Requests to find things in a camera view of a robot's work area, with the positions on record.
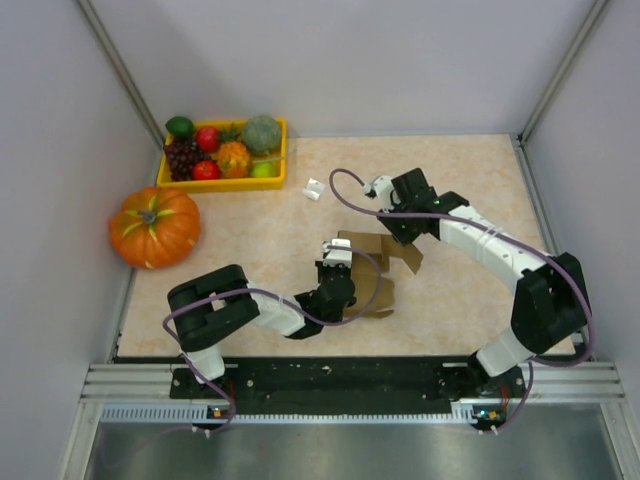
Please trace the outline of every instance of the yellow tray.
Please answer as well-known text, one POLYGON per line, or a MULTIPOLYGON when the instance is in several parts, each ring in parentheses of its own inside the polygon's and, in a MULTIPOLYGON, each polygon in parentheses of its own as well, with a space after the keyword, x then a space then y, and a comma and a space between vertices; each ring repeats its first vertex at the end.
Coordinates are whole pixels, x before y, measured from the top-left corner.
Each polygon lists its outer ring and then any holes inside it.
MULTIPOLYGON (((244 124, 248 119, 243 120, 229 120, 221 122, 197 122, 195 123, 196 131, 202 127, 216 127, 219 130, 227 130, 232 125, 239 131, 242 130, 244 124)), ((156 183, 159 187, 178 187, 188 193, 203 193, 203 192, 241 192, 246 190, 275 190, 282 188, 284 179, 287 174, 287 162, 284 158, 287 154, 287 121, 284 118, 276 118, 276 121, 282 129, 282 141, 280 142, 280 149, 273 152, 270 157, 283 157, 280 160, 274 160, 273 164, 278 169, 277 177, 267 178, 232 178, 232 179, 220 179, 220 180, 193 180, 190 182, 172 182, 171 172, 169 170, 169 162, 167 156, 162 154, 162 162, 160 163, 160 171, 158 172, 158 178, 156 183)), ((167 134, 167 138, 164 142, 165 145, 169 145, 173 142, 173 135, 167 134)), ((211 155, 213 159, 216 158, 216 154, 211 155)), ((255 157, 252 159, 260 160, 267 157, 255 157)))

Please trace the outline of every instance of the pumpkin stem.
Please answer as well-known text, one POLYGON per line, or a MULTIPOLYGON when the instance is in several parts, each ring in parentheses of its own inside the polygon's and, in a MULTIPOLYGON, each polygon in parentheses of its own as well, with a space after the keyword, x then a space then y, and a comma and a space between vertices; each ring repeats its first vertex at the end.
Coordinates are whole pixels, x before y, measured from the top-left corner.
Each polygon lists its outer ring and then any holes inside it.
POLYGON ((151 210, 138 210, 138 215, 142 217, 142 220, 147 225, 151 225, 156 221, 156 212, 152 212, 151 210))

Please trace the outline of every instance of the white object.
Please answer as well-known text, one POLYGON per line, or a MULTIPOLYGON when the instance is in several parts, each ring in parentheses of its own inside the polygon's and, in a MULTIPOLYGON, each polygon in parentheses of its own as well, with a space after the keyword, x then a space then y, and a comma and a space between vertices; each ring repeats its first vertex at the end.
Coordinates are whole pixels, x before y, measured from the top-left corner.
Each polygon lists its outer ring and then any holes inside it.
POLYGON ((324 192, 324 189, 325 189, 324 183, 319 182, 313 178, 310 178, 309 181, 307 182, 307 186, 302 189, 302 194, 305 197, 310 198, 311 200, 317 202, 318 199, 320 198, 320 195, 322 195, 322 192, 324 192))
POLYGON ((351 240, 334 238, 329 242, 324 242, 322 244, 322 264, 325 267, 344 265, 347 268, 351 268, 353 253, 348 250, 332 249, 332 246, 351 248, 351 240))
MULTIPOLYGON (((449 214, 473 220, 489 230, 483 232, 461 222, 440 220, 440 240, 455 245, 487 267, 509 288, 512 295, 515 295, 516 285, 524 270, 535 271, 544 265, 532 253, 499 239, 496 235, 504 235, 502 229, 485 219, 472 206, 455 208, 449 214)), ((500 336, 478 351, 477 358, 487 374, 495 377, 533 355, 516 338, 511 327, 507 327, 500 336)))
MULTIPOLYGON (((260 286, 249 282, 248 288, 260 288, 260 286)), ((273 328, 282 335, 289 336, 304 327, 304 317, 292 308, 282 303, 282 299, 286 298, 291 303, 299 306, 299 303, 292 296, 281 296, 280 301, 265 295, 252 295, 251 298, 258 304, 260 315, 251 320, 249 323, 259 325, 261 327, 273 328)), ((224 360, 220 354, 219 344, 199 350, 197 352, 182 352, 191 360, 193 366, 207 380, 215 380, 224 375, 224 360)), ((199 383, 204 383, 199 377, 196 377, 199 383)))
MULTIPOLYGON (((249 288, 260 288, 249 282, 249 288)), ((265 295, 252 295, 251 298, 258 304, 260 315, 254 318, 251 323, 261 327, 273 328, 285 337, 297 332, 304 327, 304 317, 292 308, 287 307, 282 301, 274 300, 265 295)), ((291 303, 300 305, 293 296, 281 296, 291 303)))
POLYGON ((389 175, 380 175, 374 178, 371 183, 365 183, 362 186, 365 195, 371 196, 371 192, 375 193, 375 198, 380 201, 383 212, 392 211, 394 205, 398 203, 398 197, 391 180, 389 175))
POLYGON ((516 338, 511 327, 507 327, 497 338, 478 350, 476 358, 487 375, 497 377, 533 355, 516 338))
POLYGON ((534 271, 545 264, 532 253, 520 250, 496 237, 498 232, 503 235, 504 233, 480 215, 475 208, 462 206, 451 210, 449 214, 473 220, 490 229, 483 232, 464 223, 440 220, 440 240, 458 247, 491 270, 509 288, 511 294, 515 294, 516 283, 522 278, 524 270, 534 271))
MULTIPOLYGON (((218 344, 198 350, 197 352, 182 352, 182 354, 191 360, 193 366, 207 380, 214 380, 224 375, 224 360, 222 359, 222 355, 220 355, 220 347, 218 344)), ((198 380, 198 383, 204 383, 197 375, 196 380, 198 380)))

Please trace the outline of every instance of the open cardboard box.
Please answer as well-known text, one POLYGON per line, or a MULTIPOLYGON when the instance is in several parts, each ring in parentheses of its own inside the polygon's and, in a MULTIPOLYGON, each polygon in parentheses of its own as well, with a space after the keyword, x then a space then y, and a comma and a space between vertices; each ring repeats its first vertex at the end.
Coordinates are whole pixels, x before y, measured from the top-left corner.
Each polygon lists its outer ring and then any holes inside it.
MULTIPOLYGON (((414 245, 402 246, 391 235, 379 233, 359 233, 340 230, 338 238, 351 240, 351 246, 371 255, 384 274, 389 271, 389 257, 401 258, 415 274, 422 263, 422 253, 414 245)), ((358 313, 369 301, 376 288, 376 271, 373 265, 361 255, 354 255, 351 263, 351 279, 356 286, 355 305, 347 308, 345 317, 358 313)), ((385 318, 393 313, 394 283, 390 278, 382 277, 380 293, 365 317, 385 318)))

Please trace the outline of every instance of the tan table surface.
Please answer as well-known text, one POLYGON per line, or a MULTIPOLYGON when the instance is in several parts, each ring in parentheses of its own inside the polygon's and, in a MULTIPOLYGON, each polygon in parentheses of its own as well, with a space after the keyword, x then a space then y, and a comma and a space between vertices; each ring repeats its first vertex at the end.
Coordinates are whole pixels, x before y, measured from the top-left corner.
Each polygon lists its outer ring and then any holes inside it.
MULTIPOLYGON (((323 240, 338 230, 385 233, 373 217, 343 206, 327 190, 318 202, 302 196, 310 177, 328 182, 336 167, 365 181, 421 167, 439 193, 457 191, 511 235, 541 247, 520 170, 507 135, 302 138, 288 162, 282 190, 195 194, 202 236, 193 254, 165 270, 140 270, 119 345, 119 356, 174 356, 178 345, 164 332, 167 292, 230 263, 254 283, 277 293, 316 288, 314 261, 323 240)), ((377 209, 350 178, 338 188, 350 201, 377 209)), ((512 297, 488 270, 455 247, 431 237, 416 241, 424 253, 417 275, 392 259, 395 313, 325 328, 307 340, 247 325, 221 343, 227 356, 337 356, 469 354, 508 326, 512 297)), ((572 353, 565 341, 554 352, 572 353)))

